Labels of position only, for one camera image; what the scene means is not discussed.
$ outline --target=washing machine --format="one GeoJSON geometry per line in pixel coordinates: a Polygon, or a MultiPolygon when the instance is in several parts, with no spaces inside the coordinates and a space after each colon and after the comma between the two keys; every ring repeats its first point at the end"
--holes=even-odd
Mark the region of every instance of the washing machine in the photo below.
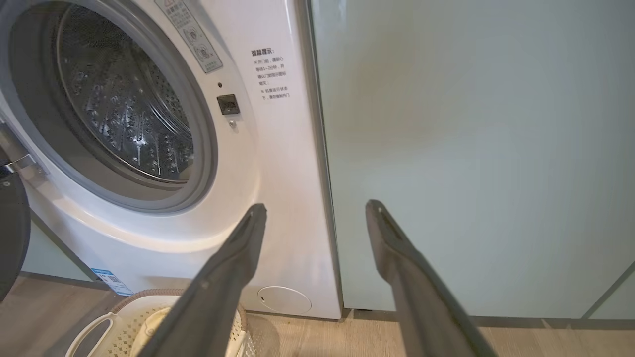
{"type": "Polygon", "coordinates": [[[264,203],[242,304],[339,319],[307,14],[292,0],[5,0],[0,111],[17,140],[3,167],[121,295],[187,286],[264,203]]]}

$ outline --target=sticker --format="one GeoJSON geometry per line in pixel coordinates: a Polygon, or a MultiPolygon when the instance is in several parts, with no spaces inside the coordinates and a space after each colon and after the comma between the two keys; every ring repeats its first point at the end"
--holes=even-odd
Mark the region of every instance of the sticker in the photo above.
{"type": "Polygon", "coordinates": [[[130,290],[121,280],[117,279],[115,274],[113,274],[110,270],[103,269],[95,269],[90,268],[90,270],[94,271],[104,283],[108,284],[108,286],[113,289],[119,295],[130,296],[133,294],[132,290],[130,290]]]}
{"type": "Polygon", "coordinates": [[[271,47],[251,50],[251,59],[263,101],[290,98],[284,57],[271,47]]]}
{"type": "Polygon", "coordinates": [[[223,63],[211,46],[201,26],[187,8],[183,0],[154,0],[168,17],[172,26],[178,31],[185,43],[198,60],[203,72],[209,73],[223,67],[223,63]]]}

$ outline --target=stainless steel drum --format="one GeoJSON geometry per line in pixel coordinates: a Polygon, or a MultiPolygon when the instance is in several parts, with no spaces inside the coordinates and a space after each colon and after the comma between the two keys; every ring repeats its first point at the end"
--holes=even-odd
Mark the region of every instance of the stainless steel drum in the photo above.
{"type": "Polygon", "coordinates": [[[57,67],[79,120],[112,157],[162,182],[186,182],[194,150],[187,116],[157,65],[119,27],[70,6],[57,67]]]}

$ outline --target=cabinet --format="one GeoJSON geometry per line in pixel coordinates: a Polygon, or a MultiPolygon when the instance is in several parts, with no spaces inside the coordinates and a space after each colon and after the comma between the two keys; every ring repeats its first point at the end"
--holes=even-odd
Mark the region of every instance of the cabinet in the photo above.
{"type": "Polygon", "coordinates": [[[635,260],[635,4],[312,11],[345,307],[394,309],[375,198],[469,314],[582,317],[635,260]]]}

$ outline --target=wooden floor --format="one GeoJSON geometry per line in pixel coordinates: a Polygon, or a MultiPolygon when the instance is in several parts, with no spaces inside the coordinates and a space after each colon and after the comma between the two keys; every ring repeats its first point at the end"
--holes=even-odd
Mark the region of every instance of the wooden floor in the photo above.
{"type": "MultiPolygon", "coordinates": [[[[0,304],[2,356],[63,356],[77,333],[121,298],[110,291],[20,277],[0,304]]],[[[249,314],[259,356],[405,356],[396,322],[249,314]]],[[[481,328],[499,356],[635,356],[634,330],[481,328]]]]}

